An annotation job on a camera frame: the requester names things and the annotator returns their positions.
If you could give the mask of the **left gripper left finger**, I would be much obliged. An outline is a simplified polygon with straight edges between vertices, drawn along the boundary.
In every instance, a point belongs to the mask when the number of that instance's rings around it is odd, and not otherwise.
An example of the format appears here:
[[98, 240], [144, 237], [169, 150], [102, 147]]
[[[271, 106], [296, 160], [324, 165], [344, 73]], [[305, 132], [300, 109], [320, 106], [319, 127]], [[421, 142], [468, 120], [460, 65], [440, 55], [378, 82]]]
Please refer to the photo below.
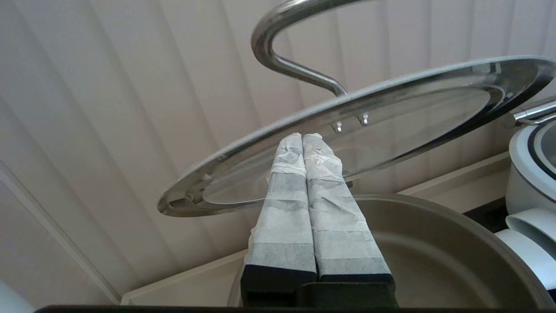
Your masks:
[[294, 306], [298, 289], [318, 276], [300, 133], [280, 141], [267, 181], [242, 272], [245, 307]]

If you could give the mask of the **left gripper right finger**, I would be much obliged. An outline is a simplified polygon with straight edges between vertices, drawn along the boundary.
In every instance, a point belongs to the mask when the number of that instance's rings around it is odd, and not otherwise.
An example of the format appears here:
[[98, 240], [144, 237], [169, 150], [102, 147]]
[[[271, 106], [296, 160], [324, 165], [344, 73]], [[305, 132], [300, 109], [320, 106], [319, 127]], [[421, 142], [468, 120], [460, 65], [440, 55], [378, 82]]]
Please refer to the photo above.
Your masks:
[[318, 133], [303, 136], [303, 149], [318, 279], [395, 287], [391, 270], [342, 176], [341, 160]]

